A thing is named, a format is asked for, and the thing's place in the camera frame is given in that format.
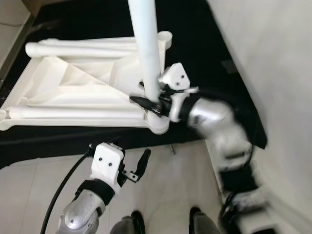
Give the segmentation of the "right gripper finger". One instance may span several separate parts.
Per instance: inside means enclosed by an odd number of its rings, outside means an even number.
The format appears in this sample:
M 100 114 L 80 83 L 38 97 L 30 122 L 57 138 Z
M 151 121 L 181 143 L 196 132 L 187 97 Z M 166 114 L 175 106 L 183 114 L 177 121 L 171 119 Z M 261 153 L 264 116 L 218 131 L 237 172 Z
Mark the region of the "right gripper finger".
M 162 107 L 159 105 L 158 102 L 153 102 L 146 97 L 140 96 L 129 96 L 129 100 L 138 104 L 143 109 L 150 111 L 150 112 L 161 112 Z

